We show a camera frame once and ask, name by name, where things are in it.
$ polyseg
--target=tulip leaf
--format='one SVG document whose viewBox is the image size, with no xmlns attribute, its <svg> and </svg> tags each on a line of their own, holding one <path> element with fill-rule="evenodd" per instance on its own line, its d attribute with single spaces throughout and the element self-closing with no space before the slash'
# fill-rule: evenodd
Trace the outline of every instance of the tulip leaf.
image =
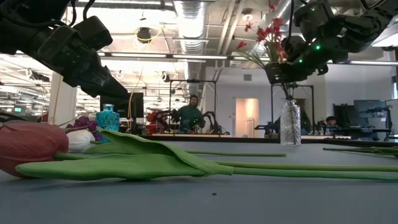
<svg viewBox="0 0 398 224">
<path fill-rule="evenodd" d="M 16 170 L 29 177 L 65 180 L 149 180 L 159 177 L 210 175 L 174 156 L 161 154 L 112 154 L 75 161 L 31 162 L 17 166 Z"/>
<path fill-rule="evenodd" d="M 124 134 L 116 131 L 104 130 L 97 128 L 97 130 L 114 145 L 100 144 L 85 151 L 85 153 L 120 153 L 120 154 L 163 154 L 174 156 L 182 162 L 203 170 L 208 174 L 226 174 L 232 175 L 233 168 L 228 166 L 221 166 L 215 162 L 207 159 L 194 156 L 174 146 L 166 145 L 162 142 L 151 141 L 132 134 Z"/>
</svg>

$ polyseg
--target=doorway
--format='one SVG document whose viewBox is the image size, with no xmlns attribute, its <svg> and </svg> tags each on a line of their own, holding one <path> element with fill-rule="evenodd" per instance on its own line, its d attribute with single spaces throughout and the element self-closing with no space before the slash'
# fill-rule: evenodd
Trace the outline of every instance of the doorway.
<svg viewBox="0 0 398 224">
<path fill-rule="evenodd" d="M 254 128 L 259 124 L 259 99 L 237 98 L 235 115 L 235 137 L 258 138 Z"/>
</svg>

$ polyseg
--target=white column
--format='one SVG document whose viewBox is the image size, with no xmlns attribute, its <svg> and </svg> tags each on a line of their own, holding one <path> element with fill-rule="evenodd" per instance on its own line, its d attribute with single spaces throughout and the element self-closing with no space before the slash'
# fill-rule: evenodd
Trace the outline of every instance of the white column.
<svg viewBox="0 0 398 224">
<path fill-rule="evenodd" d="M 49 124 L 59 125 L 71 120 L 73 122 L 76 111 L 76 93 L 76 88 L 72 88 L 64 83 L 61 75 L 55 72 L 53 73 L 51 80 Z"/>
</svg>

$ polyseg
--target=green shirt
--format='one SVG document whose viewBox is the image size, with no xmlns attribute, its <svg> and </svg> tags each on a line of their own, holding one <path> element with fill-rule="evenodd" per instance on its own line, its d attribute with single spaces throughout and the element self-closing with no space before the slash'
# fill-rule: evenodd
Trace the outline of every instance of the green shirt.
<svg viewBox="0 0 398 224">
<path fill-rule="evenodd" d="M 195 119 L 199 120 L 199 127 L 203 128 L 205 126 L 205 122 L 201 118 L 201 112 L 196 107 L 189 105 L 183 106 L 178 110 L 178 115 L 181 117 L 180 131 L 191 130 L 194 127 L 192 122 Z"/>
</svg>

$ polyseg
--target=tulip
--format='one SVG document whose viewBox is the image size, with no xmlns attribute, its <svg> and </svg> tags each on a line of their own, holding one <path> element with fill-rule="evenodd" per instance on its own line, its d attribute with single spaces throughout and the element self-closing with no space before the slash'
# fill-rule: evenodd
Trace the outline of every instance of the tulip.
<svg viewBox="0 0 398 224">
<path fill-rule="evenodd" d="M 68 151 L 68 137 L 47 123 L 8 121 L 0 128 L 0 170 L 26 177 L 15 170 L 19 164 L 54 161 L 58 152 Z"/>
</svg>

